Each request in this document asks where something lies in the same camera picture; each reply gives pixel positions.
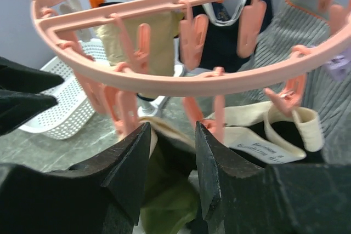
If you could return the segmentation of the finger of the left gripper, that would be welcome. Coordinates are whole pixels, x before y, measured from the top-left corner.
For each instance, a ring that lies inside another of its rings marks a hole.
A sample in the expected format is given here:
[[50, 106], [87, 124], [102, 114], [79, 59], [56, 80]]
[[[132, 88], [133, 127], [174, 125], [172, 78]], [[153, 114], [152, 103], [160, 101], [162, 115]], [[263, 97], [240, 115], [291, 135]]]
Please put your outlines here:
[[50, 95], [1, 90], [1, 136], [57, 104]]
[[1, 57], [1, 89], [37, 94], [64, 82], [57, 74], [33, 69]]

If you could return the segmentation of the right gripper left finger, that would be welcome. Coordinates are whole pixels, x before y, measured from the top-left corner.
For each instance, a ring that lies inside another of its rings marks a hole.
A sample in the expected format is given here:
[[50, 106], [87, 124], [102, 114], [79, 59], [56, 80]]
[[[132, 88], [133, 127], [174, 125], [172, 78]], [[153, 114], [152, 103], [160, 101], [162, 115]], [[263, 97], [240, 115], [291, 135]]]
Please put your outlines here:
[[1, 164], [1, 233], [132, 233], [139, 221], [151, 126], [67, 170]]

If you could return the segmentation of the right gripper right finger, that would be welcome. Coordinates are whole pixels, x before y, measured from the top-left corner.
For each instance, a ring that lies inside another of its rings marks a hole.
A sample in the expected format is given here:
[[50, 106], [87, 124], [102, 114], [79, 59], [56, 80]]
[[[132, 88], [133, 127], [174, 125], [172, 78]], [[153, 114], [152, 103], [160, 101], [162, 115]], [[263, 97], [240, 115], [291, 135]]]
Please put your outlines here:
[[202, 216], [209, 233], [350, 233], [350, 166], [261, 168], [196, 126]]

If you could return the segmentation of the olive green underwear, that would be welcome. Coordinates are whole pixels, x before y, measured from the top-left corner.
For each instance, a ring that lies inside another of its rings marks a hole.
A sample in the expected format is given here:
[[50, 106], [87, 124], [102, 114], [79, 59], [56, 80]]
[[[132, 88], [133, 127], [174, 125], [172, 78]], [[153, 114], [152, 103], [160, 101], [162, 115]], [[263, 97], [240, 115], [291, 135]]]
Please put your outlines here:
[[159, 117], [151, 124], [150, 157], [140, 219], [145, 233], [178, 233], [195, 220], [199, 192], [189, 181], [196, 170], [195, 143]]

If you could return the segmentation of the black underwear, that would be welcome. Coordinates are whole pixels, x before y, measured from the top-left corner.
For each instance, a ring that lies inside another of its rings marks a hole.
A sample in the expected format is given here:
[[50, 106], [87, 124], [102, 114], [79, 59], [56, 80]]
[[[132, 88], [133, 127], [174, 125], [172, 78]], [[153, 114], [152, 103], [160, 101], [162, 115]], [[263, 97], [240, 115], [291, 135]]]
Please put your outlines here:
[[286, 117], [272, 102], [224, 108], [223, 144], [248, 161], [324, 163], [324, 136], [316, 111], [298, 107]]

